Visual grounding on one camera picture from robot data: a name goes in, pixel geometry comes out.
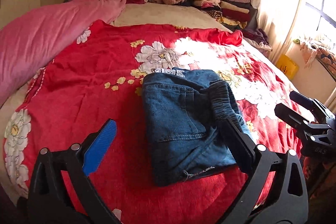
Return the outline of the blue denim pants lace trim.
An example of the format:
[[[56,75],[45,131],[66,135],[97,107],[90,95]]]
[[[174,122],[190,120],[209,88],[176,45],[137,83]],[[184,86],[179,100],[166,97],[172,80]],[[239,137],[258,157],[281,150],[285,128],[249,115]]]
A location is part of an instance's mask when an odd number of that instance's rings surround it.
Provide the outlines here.
[[[228,82],[208,69],[157,69],[142,85],[155,183],[168,186],[217,174],[236,163],[235,132],[251,135]]]

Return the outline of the yellow paper bag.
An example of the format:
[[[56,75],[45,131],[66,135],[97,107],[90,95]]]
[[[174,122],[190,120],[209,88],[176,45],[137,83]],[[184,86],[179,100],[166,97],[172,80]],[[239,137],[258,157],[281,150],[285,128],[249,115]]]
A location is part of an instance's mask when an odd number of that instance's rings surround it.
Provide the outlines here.
[[[276,67],[282,71],[289,80],[294,79],[299,70],[299,66],[287,55],[281,55],[279,57]]]

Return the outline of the patterned clothes on windowsill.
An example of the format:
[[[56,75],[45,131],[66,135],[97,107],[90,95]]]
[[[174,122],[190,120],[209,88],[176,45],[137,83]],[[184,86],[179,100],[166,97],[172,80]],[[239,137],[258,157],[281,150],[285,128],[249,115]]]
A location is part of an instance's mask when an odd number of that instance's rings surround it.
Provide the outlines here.
[[[315,38],[304,36],[303,38],[296,38],[292,42],[299,45],[306,68],[311,67],[313,61],[317,60],[335,78],[335,53],[323,43],[323,36]]]

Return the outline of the dark purple clothes pile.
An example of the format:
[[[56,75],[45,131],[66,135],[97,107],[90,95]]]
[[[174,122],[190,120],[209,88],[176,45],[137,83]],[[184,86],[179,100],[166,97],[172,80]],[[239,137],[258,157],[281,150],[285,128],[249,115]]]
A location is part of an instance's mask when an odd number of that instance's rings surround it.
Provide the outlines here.
[[[267,34],[261,29],[243,29],[242,30],[244,39],[254,48],[256,48],[265,57],[269,57],[272,52],[272,47],[268,42]]]

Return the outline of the stack of folded clothes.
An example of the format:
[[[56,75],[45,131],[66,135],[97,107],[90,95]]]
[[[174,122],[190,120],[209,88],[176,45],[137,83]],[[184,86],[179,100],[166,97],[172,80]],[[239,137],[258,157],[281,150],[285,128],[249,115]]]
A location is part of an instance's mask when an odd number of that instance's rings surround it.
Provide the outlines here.
[[[190,2],[231,31],[257,28],[257,9],[252,6],[251,0],[190,0]]]

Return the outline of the red floral quilt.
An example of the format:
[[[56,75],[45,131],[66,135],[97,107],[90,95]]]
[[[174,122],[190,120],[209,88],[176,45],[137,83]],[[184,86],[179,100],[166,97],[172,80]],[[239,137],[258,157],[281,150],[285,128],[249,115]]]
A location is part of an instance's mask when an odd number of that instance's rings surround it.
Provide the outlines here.
[[[142,87],[152,70],[214,71],[229,83],[256,143],[275,152],[302,144],[274,108],[291,102],[293,86],[242,33],[169,24],[114,27],[98,20],[29,82],[5,129],[4,160],[14,190],[26,197],[41,148],[63,150],[83,141],[107,119],[116,137],[98,170],[90,175],[110,209],[124,223],[215,223],[246,179],[230,165],[222,173],[159,187],[153,178]]]

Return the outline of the beige bed sheet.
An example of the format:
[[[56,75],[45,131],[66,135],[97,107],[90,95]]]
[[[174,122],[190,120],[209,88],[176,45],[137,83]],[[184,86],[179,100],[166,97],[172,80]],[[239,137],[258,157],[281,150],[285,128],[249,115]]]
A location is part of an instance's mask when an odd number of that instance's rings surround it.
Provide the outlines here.
[[[121,15],[111,23],[112,26],[132,26],[139,24],[171,24],[174,26],[183,26],[189,28],[217,28],[221,31],[230,31],[215,19],[211,18],[209,14],[201,12],[193,7],[169,6],[159,5],[154,3],[147,3],[144,5],[127,4]],[[264,55],[252,47],[245,40],[243,42],[245,49],[252,53],[256,59],[261,60],[268,65],[270,69],[282,80],[287,87],[291,86],[291,82],[278,68],[276,68]],[[1,144],[4,144],[4,132],[7,122],[10,120],[11,114],[25,99],[28,90],[28,82],[15,89],[11,96],[1,107]],[[20,197],[15,187],[11,184],[10,179],[5,169],[5,161],[1,163],[1,186],[9,196],[13,203],[17,202]]]

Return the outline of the pink blanket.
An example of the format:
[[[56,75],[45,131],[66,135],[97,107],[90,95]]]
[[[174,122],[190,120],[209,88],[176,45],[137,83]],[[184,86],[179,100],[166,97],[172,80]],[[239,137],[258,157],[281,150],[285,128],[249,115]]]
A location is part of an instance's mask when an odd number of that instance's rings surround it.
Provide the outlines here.
[[[126,0],[70,0],[46,5],[1,29],[1,103],[96,20],[114,21]]]

